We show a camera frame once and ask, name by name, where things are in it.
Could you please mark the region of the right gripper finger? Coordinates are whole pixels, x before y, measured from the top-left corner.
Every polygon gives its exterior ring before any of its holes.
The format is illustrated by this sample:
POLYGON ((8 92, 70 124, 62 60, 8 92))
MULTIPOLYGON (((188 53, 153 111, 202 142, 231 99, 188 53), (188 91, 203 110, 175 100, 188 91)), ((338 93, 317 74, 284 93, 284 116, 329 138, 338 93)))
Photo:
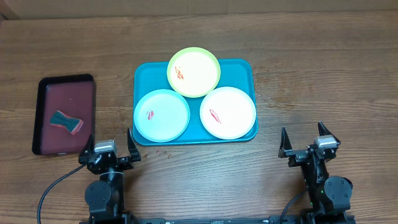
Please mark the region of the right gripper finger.
POLYGON ((292 151, 293 151, 293 149, 292 149, 292 145, 290 143, 287 131, 286 131, 285 127, 282 127, 279 155, 286 156, 288 153, 290 153, 292 151))
POLYGON ((326 128, 322 121, 318 122, 318 132, 320 136, 331 135, 331 132, 326 128))

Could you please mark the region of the light blue plate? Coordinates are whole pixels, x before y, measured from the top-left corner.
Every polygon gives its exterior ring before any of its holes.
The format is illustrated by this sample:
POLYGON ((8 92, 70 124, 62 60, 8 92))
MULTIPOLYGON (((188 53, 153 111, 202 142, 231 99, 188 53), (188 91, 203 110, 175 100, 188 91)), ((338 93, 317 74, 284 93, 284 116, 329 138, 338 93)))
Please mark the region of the light blue plate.
POLYGON ((186 99, 173 90, 154 90, 143 96, 134 108, 133 123, 149 141, 163 143, 178 138, 190 121, 186 99))

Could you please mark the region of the yellow-green plate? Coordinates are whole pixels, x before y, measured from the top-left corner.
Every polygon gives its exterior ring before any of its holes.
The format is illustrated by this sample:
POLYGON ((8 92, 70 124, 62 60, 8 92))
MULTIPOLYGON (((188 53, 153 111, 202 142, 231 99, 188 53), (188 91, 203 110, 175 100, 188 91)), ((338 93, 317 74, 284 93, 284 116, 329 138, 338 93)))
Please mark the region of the yellow-green plate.
POLYGON ((167 79, 177 93, 198 98, 214 90, 221 78, 218 59, 208 50, 188 47, 172 56, 167 65, 167 79))

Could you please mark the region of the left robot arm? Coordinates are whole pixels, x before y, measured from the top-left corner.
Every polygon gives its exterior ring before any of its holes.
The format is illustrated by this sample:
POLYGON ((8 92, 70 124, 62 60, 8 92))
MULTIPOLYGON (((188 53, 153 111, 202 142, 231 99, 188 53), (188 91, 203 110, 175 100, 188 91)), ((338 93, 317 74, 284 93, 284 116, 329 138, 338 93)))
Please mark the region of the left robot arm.
POLYGON ((141 160, 134 144, 131 130, 127 131, 128 156, 118 157, 116 143, 110 139, 94 142, 91 135, 79 154, 78 162, 99 179, 85 190, 85 202, 89 206, 88 223, 135 223, 131 212, 125 210, 124 171, 133 169, 133 163, 141 160))

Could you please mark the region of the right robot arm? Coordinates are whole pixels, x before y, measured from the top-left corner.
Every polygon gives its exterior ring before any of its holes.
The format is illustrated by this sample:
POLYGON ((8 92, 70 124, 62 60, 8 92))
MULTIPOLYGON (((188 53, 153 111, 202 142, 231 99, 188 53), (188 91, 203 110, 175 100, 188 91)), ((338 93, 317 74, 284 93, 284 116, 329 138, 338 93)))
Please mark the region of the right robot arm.
POLYGON ((306 149, 294 150, 286 129, 281 130, 279 158, 287 158, 289 167, 300 167, 306 189, 297 194, 283 209, 280 223, 355 223, 347 216, 351 208, 353 184, 346 177, 330 176, 326 163, 336 157, 341 141, 326 126, 318 122, 319 136, 306 149), (301 196, 308 194, 311 207, 287 218, 288 208, 301 196))

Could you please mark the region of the red and green sponge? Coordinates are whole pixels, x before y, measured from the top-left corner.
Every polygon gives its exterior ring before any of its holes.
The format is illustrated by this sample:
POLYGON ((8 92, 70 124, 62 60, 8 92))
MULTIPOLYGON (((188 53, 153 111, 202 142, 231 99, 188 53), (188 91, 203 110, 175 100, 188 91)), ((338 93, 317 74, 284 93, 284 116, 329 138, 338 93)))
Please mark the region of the red and green sponge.
POLYGON ((50 119, 50 125, 65 128, 70 134, 75 135, 83 126, 83 120, 57 110, 50 119))

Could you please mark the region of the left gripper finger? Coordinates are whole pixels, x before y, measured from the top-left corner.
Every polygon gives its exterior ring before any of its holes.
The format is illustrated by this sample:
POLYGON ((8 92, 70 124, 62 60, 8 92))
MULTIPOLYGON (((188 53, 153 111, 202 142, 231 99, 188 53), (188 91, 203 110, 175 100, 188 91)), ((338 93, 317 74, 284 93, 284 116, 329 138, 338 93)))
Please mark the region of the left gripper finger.
POLYGON ((84 148, 80 152, 80 157, 89 156, 91 151, 93 150, 93 147, 94 147, 94 136, 91 134, 91 135, 89 135, 89 138, 88 138, 84 148))
POLYGON ((132 132, 129 128, 127 129, 127 148, 131 157, 139 157, 139 151, 134 144, 132 132))

